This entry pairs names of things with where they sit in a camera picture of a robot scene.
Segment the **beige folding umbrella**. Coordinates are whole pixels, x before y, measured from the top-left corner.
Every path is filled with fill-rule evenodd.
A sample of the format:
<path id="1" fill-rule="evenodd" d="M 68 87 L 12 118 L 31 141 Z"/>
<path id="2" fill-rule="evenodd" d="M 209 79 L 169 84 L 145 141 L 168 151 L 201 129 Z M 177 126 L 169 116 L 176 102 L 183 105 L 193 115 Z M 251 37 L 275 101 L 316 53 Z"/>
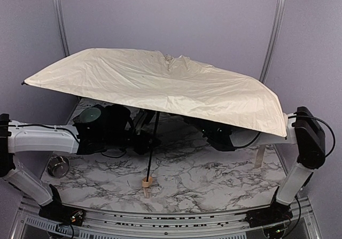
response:
<path id="1" fill-rule="evenodd" d="M 47 66 L 24 83 L 287 137 L 287 117 L 273 91 L 253 77 L 186 56 L 90 48 Z"/>

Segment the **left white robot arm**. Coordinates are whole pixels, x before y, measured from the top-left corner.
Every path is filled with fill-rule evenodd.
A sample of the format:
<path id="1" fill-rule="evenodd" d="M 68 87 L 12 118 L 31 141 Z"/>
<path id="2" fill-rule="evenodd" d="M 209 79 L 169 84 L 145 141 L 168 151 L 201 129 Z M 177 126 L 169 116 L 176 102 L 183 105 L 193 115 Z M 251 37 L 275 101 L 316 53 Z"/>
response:
<path id="1" fill-rule="evenodd" d="M 1 178 L 23 191 L 41 207 L 60 205 L 58 192 L 34 176 L 14 155 L 27 151 L 56 151 L 76 155 L 119 150 L 144 155 L 160 144 L 155 134 L 143 130 L 155 115 L 131 111 L 119 104 L 96 104 L 73 118 L 72 125 L 27 124 L 1 114 Z"/>

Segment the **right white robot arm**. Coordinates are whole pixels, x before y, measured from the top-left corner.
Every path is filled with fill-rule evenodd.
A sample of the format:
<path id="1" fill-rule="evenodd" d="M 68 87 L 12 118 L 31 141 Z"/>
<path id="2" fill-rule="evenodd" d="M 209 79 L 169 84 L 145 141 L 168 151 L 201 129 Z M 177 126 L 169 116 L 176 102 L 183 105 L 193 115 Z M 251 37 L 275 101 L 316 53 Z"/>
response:
<path id="1" fill-rule="evenodd" d="M 195 125 L 208 143 L 219 151 L 235 151 L 270 144 L 296 145 L 297 159 L 275 193 L 275 202 L 282 205 L 292 203 L 314 171 L 325 163 L 325 132 L 318 123 L 318 118 L 304 106 L 298 107 L 295 113 L 287 116 L 287 135 L 284 137 L 205 119 L 196 119 Z"/>

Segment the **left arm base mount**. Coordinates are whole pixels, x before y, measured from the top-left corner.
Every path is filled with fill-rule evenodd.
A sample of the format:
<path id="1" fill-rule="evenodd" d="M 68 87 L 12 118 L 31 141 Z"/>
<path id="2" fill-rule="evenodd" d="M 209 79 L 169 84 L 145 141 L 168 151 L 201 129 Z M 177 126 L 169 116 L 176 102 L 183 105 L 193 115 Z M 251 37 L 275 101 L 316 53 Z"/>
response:
<path id="1" fill-rule="evenodd" d="M 60 222 L 64 225 L 82 226 L 86 211 L 77 207 L 66 206 L 62 203 L 58 190 L 51 184 L 52 201 L 39 205 L 39 216 Z"/>

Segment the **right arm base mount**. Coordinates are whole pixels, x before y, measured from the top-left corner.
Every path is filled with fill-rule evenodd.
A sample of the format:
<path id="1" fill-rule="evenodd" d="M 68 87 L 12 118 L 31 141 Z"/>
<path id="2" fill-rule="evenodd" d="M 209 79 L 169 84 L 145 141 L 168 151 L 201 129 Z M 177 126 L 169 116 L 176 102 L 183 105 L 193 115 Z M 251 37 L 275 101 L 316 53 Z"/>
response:
<path id="1" fill-rule="evenodd" d="M 254 228 L 292 219 L 292 217 L 290 206 L 279 203 L 274 196 L 268 207 L 247 211 L 245 221 Z"/>

